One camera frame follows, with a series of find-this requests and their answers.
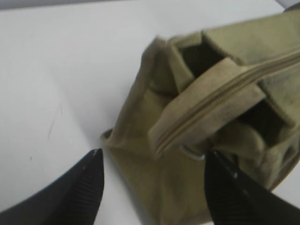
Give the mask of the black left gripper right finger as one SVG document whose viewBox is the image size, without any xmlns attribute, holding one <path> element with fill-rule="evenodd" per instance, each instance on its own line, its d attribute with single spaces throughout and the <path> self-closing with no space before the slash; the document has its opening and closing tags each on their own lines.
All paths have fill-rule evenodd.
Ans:
<svg viewBox="0 0 300 225">
<path fill-rule="evenodd" d="M 298 225 L 300 210 L 247 176 L 219 151 L 206 154 L 204 189 L 216 225 Z"/>
</svg>

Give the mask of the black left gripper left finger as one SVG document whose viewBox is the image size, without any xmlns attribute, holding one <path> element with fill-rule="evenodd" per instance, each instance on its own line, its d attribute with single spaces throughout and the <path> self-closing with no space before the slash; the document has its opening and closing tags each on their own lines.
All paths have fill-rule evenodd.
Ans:
<svg viewBox="0 0 300 225">
<path fill-rule="evenodd" d="M 91 150 L 65 174 L 0 213 L 2 225 L 92 225 L 104 191 L 101 149 Z"/>
</svg>

